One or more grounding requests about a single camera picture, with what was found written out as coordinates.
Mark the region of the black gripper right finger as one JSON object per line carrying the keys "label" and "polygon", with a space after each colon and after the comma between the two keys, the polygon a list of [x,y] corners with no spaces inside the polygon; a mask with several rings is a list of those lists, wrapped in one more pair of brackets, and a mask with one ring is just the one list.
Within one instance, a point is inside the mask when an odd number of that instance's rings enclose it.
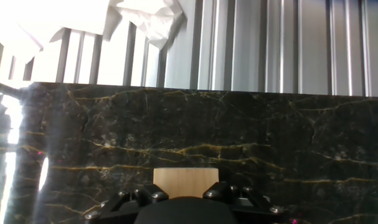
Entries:
{"label": "black gripper right finger", "polygon": [[285,223],[285,208],[272,204],[252,187],[216,182],[202,198],[226,204],[239,223]]}

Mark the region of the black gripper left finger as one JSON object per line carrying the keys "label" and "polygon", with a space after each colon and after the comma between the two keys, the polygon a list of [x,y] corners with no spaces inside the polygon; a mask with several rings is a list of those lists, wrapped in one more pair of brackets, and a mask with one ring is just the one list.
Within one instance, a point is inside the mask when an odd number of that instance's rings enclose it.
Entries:
{"label": "black gripper left finger", "polygon": [[132,224],[147,205],[169,199],[169,195],[155,184],[144,185],[132,192],[119,191],[101,208],[83,216],[84,224]]}

